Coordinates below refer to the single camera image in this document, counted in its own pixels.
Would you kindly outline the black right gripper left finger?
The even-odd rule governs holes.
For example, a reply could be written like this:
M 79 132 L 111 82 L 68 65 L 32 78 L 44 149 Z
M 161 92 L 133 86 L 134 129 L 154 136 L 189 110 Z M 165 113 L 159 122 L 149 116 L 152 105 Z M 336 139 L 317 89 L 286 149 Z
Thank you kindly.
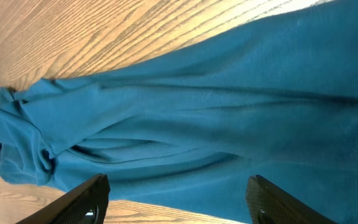
M 110 186 L 97 174 L 17 224 L 103 224 Z

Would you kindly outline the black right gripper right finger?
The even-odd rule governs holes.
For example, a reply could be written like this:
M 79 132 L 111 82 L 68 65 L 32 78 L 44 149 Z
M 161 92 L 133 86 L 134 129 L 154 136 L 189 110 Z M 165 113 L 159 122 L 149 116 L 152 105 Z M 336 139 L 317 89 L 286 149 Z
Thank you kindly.
M 246 202 L 252 224 L 336 224 L 261 175 L 249 177 Z

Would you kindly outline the dark blue polo shirt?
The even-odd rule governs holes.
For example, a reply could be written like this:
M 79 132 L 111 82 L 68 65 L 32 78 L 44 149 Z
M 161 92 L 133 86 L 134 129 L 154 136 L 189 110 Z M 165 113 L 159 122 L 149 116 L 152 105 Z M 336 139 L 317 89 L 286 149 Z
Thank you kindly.
M 265 17 L 119 70 L 0 88 L 0 177 L 249 222 L 262 175 L 358 223 L 358 1 Z

